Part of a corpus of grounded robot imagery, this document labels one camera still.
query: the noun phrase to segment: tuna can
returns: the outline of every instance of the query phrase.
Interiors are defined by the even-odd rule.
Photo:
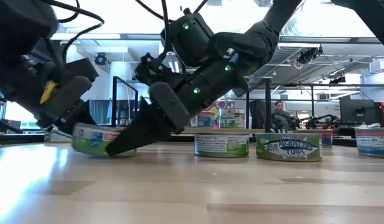
[[[190,120],[190,126],[197,128],[213,128],[214,118],[214,112],[203,111]]]
[[[322,134],[323,149],[330,149],[333,147],[333,130],[331,129],[300,129],[296,130],[295,133]]]
[[[197,133],[194,137],[196,156],[240,158],[248,156],[249,134]]]
[[[72,147],[77,152],[94,156],[107,156],[106,146],[117,138],[122,129],[77,123],[73,130]],[[118,154],[119,157],[135,156],[136,149]]]
[[[384,128],[355,128],[359,155],[384,158]]]
[[[220,119],[246,119],[244,109],[221,109],[219,112]]]
[[[256,156],[274,161],[322,160],[321,134],[256,134]]]
[[[246,121],[243,119],[220,119],[219,128],[246,128]]]

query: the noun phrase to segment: albacore tuna can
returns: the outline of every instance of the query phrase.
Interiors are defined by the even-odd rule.
[[[246,119],[244,109],[221,109],[219,112],[220,119]]]
[[[240,158],[249,153],[249,134],[198,133],[194,137],[196,156]]]
[[[77,123],[73,130],[72,147],[77,152],[95,156],[107,156],[106,146],[117,138],[121,129]],[[118,154],[120,157],[135,156],[136,149]]]
[[[215,113],[203,111],[199,115],[190,120],[191,127],[198,128],[213,128],[214,127]]]
[[[321,134],[256,134],[256,156],[275,161],[322,160]]]
[[[246,121],[243,119],[220,119],[219,128],[246,128]]]

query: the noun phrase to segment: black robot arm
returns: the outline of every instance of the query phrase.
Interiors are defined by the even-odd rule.
[[[237,96],[248,91],[245,77],[268,63],[276,50],[279,33],[301,0],[275,1],[265,18],[244,34],[213,34],[198,13],[185,15],[162,33],[186,66],[198,67],[190,75],[174,73],[161,58],[149,54],[135,70],[136,78],[149,86],[151,104],[143,99],[139,114],[106,151],[116,155],[171,133],[183,132],[188,120],[230,90]]]
[[[52,7],[41,0],[0,0],[0,92],[36,118],[71,134],[76,122],[94,123],[80,97],[98,76],[88,59],[65,63],[49,39],[58,28]],[[44,40],[53,62],[28,55]]]
[[[327,114],[327,115],[319,116],[319,117],[312,116],[311,118],[303,118],[303,119],[300,119],[300,121],[308,120],[308,122],[306,123],[306,129],[316,129],[316,124],[321,119],[324,119],[324,118],[330,118],[330,119],[325,123],[325,125],[323,126],[323,129],[329,128],[331,126],[331,124],[337,119],[336,116],[331,115],[331,114]]]

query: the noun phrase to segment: computer monitor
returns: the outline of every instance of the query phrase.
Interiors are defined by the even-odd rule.
[[[381,123],[373,100],[340,99],[341,122],[365,124]]]

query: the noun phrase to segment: wooden table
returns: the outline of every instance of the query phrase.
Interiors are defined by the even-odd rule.
[[[384,223],[384,159],[315,163],[195,157],[153,144],[127,159],[68,144],[0,148],[0,223]]]

